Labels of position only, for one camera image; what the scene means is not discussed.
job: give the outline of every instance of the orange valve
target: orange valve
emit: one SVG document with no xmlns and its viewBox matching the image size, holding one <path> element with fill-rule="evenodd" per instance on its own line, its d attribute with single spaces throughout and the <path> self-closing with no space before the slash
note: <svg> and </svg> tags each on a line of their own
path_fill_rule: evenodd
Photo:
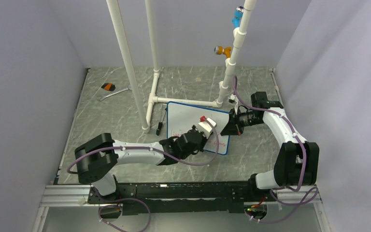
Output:
<svg viewBox="0 0 371 232">
<path fill-rule="evenodd" d="M 231 57 L 231 49 L 232 49 L 231 47 L 223 48 L 222 46 L 215 46 L 214 52 L 217 55 L 224 54 L 227 58 L 230 58 Z"/>
</svg>

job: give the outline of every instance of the orange and black tool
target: orange and black tool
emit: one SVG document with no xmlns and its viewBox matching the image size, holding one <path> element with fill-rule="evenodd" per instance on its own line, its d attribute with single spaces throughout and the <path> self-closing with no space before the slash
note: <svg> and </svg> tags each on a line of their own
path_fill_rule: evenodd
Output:
<svg viewBox="0 0 371 232">
<path fill-rule="evenodd" d="M 113 85 L 112 83 L 104 83 L 102 86 L 101 86 L 102 89 L 105 89 L 107 91 L 114 91 L 116 89 L 116 86 Z"/>
</svg>

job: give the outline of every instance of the robotic arm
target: robotic arm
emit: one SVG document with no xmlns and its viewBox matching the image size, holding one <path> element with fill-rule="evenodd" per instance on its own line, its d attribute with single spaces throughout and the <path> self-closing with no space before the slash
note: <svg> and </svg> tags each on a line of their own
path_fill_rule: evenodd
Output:
<svg viewBox="0 0 371 232">
<path fill-rule="evenodd" d="M 273 170 L 265 173 L 253 174 L 249 182 L 257 189 L 271 189 L 298 185 L 302 167 L 303 153 L 295 138 L 298 136 L 306 150 L 306 169 L 302 185 L 313 185 L 316 181 L 318 168 L 319 147 L 316 143 L 308 142 L 298 131 L 288 125 L 282 119 L 285 110 L 279 101 L 269 101 L 266 92 L 256 92 L 251 95 L 251 104 L 255 108 L 270 109 L 278 112 L 281 116 L 267 111 L 247 109 L 241 112 L 238 107 L 229 112 L 229 121 L 221 131 L 221 135 L 241 135 L 244 127 L 265 123 L 271 129 L 273 135 L 281 147 Z"/>
<path fill-rule="evenodd" d="M 76 159 L 100 148 L 115 147 L 100 153 L 87 156 L 77 162 L 77 174 L 80 184 L 93 184 L 101 196 L 110 199 L 119 195 L 117 180 L 109 171 L 115 166 L 128 163 L 146 163 L 152 165 L 171 165 L 178 161 L 161 152 L 171 154 L 178 160 L 203 151 L 208 138 L 213 133 L 216 122 L 202 117 L 201 122 L 193 126 L 180 137 L 174 136 L 151 144 L 125 143 L 113 140 L 111 134 L 103 133 L 75 149 Z"/>
</svg>

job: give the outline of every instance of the white pipe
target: white pipe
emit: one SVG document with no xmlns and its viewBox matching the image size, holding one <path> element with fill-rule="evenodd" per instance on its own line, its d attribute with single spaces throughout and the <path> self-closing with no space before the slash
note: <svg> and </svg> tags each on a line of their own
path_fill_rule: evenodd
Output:
<svg viewBox="0 0 371 232">
<path fill-rule="evenodd" d="M 248 27 L 248 22 L 251 16 L 251 12 L 254 9 L 256 3 L 257 3 L 257 0 L 245 0 L 244 13 L 243 13 L 243 17 L 241 18 L 240 27 L 234 29 L 233 31 L 233 34 L 235 37 L 234 43 L 233 43 L 234 47 L 231 51 L 231 57 L 226 64 L 224 80 L 219 83 L 220 85 L 220 91 L 218 94 L 219 96 L 217 100 L 215 100 L 217 104 L 220 106 L 223 103 L 223 99 L 225 95 L 228 93 L 229 81 L 231 80 L 231 77 L 234 75 L 234 69 L 237 63 L 238 53 L 244 43 L 245 35 L 247 34 L 246 30 Z"/>
<path fill-rule="evenodd" d="M 116 32 L 117 41 L 123 57 L 124 66 L 128 76 L 128 81 L 131 85 L 134 101 L 136 102 L 137 110 L 139 111 L 140 121 L 144 132 L 150 131 L 150 126 L 147 124 L 146 114 L 144 113 L 143 100 L 140 96 L 139 86 L 137 85 L 136 75 L 134 73 L 133 62 L 131 60 L 130 50 L 128 48 L 126 32 L 124 30 L 123 19 L 121 17 L 119 3 L 117 0 L 106 0 L 109 7 L 110 17 L 112 18 L 114 31 Z"/>
<path fill-rule="evenodd" d="M 153 112 L 153 106 L 154 106 L 154 103 L 155 103 L 153 98 L 156 96 L 157 83 L 158 83 L 158 77 L 159 76 L 160 76 L 159 72 L 154 73 L 153 83 L 151 85 L 151 91 L 150 91 L 150 94 L 148 95 L 148 106 L 147 106 L 146 120 L 147 120 L 147 124 L 149 126 L 150 126 L 150 122 L 151 122 L 151 114 Z"/>
<path fill-rule="evenodd" d="M 186 99 L 174 99 L 174 98 L 160 98 L 160 97 L 154 97 L 155 102 L 162 102 L 162 103 L 168 103 L 168 102 L 180 102 L 190 105 L 200 105 L 200 106 L 210 106 L 218 108 L 218 104 L 216 101 L 196 101 L 196 100 L 186 100 Z"/>
<path fill-rule="evenodd" d="M 153 9 L 151 7 L 151 0 L 145 0 L 145 2 L 146 2 L 148 33 L 150 36 L 150 44 L 151 44 L 151 55 L 153 56 L 154 72 L 158 72 L 160 70 L 160 67 L 158 66 L 158 60 L 157 60 L 157 43 L 156 43 L 156 36 L 155 36 L 156 30 L 154 28 Z"/>
</svg>

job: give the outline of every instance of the blue border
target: blue border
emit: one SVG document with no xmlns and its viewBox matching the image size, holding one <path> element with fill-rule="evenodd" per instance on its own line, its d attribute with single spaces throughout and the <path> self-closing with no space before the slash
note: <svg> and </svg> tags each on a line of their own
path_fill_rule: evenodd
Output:
<svg viewBox="0 0 371 232">
<path fill-rule="evenodd" d="M 224 110 L 217 110 L 217 109 L 211 109 L 211 108 L 206 108 L 206 107 L 202 107 L 202 106 L 197 106 L 197 105 L 189 105 L 189 104 L 185 104 L 185 103 L 181 103 L 181 102 L 175 102 L 175 101 L 169 101 L 167 103 L 167 114 L 166 114 L 166 122 L 167 122 L 167 129 L 166 129 L 166 134 L 167 134 L 167 138 L 169 136 L 169 104 L 170 103 L 175 103 L 175 104 L 179 104 L 179 105 L 186 105 L 186 106 L 191 106 L 191 107 L 196 107 L 196 108 L 200 108 L 200 109 L 204 109 L 204 110 L 212 110 L 212 111 L 217 111 L 217 112 L 222 112 L 222 113 L 226 113 L 228 114 L 228 111 L 224 111 Z M 220 154 L 218 153 L 219 155 L 226 155 L 228 153 L 228 148 L 229 148 L 229 138 L 230 136 L 228 136 L 228 143 L 227 143 L 227 150 L 225 151 L 225 154 Z"/>
</svg>

